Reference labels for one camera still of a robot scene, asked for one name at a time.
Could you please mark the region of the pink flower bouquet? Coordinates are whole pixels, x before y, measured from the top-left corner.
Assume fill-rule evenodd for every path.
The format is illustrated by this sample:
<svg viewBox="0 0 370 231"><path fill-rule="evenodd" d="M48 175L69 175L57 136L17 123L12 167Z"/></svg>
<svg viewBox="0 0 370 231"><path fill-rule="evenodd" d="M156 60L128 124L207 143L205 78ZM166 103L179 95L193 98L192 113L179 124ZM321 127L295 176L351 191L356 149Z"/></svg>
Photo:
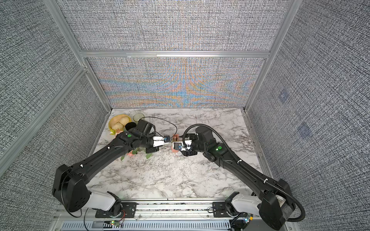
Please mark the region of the pink flower bouquet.
<svg viewBox="0 0 370 231"><path fill-rule="evenodd" d="M138 149L145 150L145 148L134 148L134 141L137 139L134 136L134 129L129 131L118 131L115 138L107 145L109 154L117 159L128 155L129 153L135 155Z"/></svg>

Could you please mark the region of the orange tape dispenser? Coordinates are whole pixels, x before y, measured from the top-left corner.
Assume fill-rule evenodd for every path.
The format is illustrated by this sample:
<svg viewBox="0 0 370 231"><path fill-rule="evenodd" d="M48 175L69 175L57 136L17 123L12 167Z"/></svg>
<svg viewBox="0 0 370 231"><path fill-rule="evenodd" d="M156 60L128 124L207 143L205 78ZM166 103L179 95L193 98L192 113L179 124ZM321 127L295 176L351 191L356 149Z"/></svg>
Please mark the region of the orange tape dispenser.
<svg viewBox="0 0 370 231"><path fill-rule="evenodd" d="M172 152L177 153L181 151L182 149L182 143L181 142L173 142L172 143Z"/></svg>

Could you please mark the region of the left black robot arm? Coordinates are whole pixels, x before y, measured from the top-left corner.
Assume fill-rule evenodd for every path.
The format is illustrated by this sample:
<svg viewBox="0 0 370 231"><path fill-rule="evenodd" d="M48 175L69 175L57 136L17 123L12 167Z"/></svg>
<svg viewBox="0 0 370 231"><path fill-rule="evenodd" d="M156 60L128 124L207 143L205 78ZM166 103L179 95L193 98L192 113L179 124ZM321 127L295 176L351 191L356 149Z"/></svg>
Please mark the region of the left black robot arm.
<svg viewBox="0 0 370 231"><path fill-rule="evenodd" d="M75 212L83 208L101 210L111 217L118 217L122 212L121 199L112 192L90 190L87 184L117 158L136 148L157 152L159 146L155 145L155 142L166 143L168 140L156 132L156 127L152 123L141 119L134 127L119 133L108 145L90 157L71 166L63 164L58 167L52 195L73 217Z"/></svg>

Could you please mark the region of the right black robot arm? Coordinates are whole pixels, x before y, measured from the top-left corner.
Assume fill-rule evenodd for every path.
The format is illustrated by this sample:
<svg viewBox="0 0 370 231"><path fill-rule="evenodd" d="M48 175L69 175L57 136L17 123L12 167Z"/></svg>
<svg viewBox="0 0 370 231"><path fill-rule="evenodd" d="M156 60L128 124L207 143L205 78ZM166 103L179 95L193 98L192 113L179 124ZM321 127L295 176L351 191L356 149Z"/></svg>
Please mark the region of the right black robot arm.
<svg viewBox="0 0 370 231"><path fill-rule="evenodd" d="M190 126L182 135L182 140L174 142L172 147L185 157L202 153L210 162L234 174L254 192L256 202L240 192L234 192L226 199L227 210L232 215L259 215L270 228L277 231L285 222L305 219L306 211L293 196L286 181L276 181L247 164L212 127L205 124Z"/></svg>

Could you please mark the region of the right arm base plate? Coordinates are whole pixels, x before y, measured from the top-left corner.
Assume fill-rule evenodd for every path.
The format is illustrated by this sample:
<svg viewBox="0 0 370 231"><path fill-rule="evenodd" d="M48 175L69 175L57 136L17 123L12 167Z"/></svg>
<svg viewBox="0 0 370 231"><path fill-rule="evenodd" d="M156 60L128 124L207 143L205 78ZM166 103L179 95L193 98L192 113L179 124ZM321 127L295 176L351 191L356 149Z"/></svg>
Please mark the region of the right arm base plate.
<svg viewBox="0 0 370 231"><path fill-rule="evenodd" d="M240 213L231 203L225 201L213 202L212 209L215 218L235 218Z"/></svg>

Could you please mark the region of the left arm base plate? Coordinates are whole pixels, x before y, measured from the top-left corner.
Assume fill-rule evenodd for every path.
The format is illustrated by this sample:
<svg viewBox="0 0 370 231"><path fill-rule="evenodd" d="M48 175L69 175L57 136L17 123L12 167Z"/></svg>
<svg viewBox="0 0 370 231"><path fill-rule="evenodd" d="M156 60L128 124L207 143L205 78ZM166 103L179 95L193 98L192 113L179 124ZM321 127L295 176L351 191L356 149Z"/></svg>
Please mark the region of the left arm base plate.
<svg viewBox="0 0 370 231"><path fill-rule="evenodd" d="M98 209L95 218L134 218L136 207L136 202L115 203L108 211Z"/></svg>

